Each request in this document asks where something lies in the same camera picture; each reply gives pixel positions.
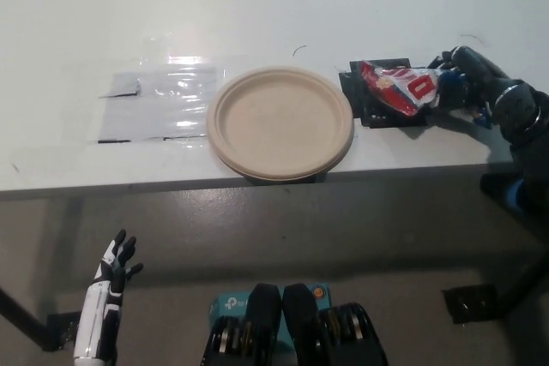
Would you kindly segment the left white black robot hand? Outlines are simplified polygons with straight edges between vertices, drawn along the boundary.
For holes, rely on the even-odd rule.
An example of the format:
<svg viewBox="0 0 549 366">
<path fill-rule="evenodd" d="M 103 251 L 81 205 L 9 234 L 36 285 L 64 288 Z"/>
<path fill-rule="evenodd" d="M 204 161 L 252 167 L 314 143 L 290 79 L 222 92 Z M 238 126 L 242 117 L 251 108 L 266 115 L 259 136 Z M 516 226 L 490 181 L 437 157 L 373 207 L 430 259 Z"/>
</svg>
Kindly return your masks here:
<svg viewBox="0 0 549 366">
<path fill-rule="evenodd" d="M 128 261 L 136 252 L 136 238 L 121 230 L 103 254 L 94 280 L 87 288 L 75 338 L 75 365 L 114 365 L 122 317 L 124 289 L 130 279 L 143 269 Z"/>
</svg>

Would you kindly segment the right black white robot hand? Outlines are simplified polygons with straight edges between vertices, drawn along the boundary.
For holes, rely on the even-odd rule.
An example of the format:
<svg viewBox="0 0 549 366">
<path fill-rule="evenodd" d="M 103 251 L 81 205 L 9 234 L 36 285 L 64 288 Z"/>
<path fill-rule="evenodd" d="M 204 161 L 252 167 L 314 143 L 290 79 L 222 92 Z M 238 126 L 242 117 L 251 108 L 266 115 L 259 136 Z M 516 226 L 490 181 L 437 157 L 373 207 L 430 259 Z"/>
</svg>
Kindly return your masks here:
<svg viewBox="0 0 549 366">
<path fill-rule="evenodd" d="M 465 45 L 443 51 L 427 68 L 441 70 L 438 92 L 440 109 L 467 109 L 482 114 L 494 124 L 502 122 L 502 114 L 496 109 L 497 100 L 521 83 Z"/>
</svg>

